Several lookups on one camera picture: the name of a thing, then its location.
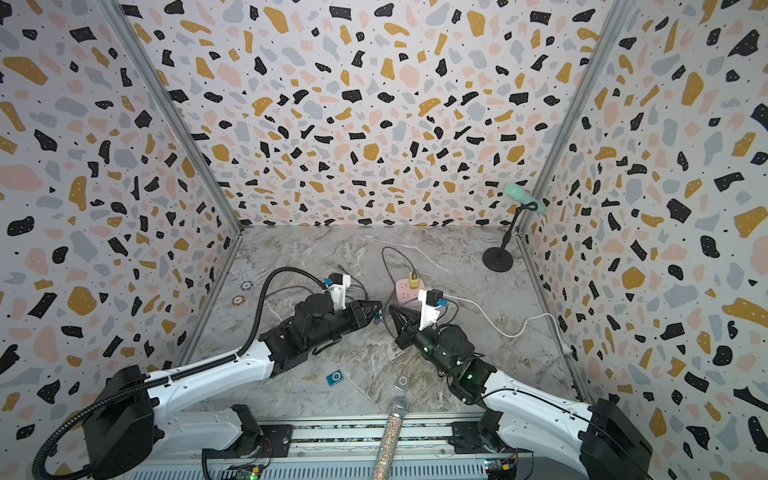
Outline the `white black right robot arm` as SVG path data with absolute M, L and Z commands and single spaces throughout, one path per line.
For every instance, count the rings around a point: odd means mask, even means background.
M 648 478 L 653 449 L 616 404 L 548 394 L 484 361 L 460 326 L 423 326 L 410 308 L 389 311 L 398 347 L 416 348 L 458 400 L 483 409 L 477 430 L 488 449 L 527 450 L 589 479 Z

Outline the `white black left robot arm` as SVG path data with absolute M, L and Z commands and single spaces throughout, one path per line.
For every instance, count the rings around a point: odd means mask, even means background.
M 258 332 L 271 282 L 282 273 L 301 275 L 319 290 L 294 307 L 293 314 L 264 334 Z M 186 366 L 144 374 L 136 366 L 119 370 L 97 399 L 65 420 L 42 444 L 31 464 L 35 479 L 51 479 L 48 458 L 76 426 L 83 429 L 88 464 L 72 479 L 111 479 L 139 466 L 153 453 L 179 440 L 171 427 L 182 410 L 237 386 L 275 377 L 348 333 L 361 330 L 383 312 L 377 300 L 349 300 L 347 274 L 319 279 L 300 268 L 279 267 L 268 274 L 254 320 L 237 350 Z

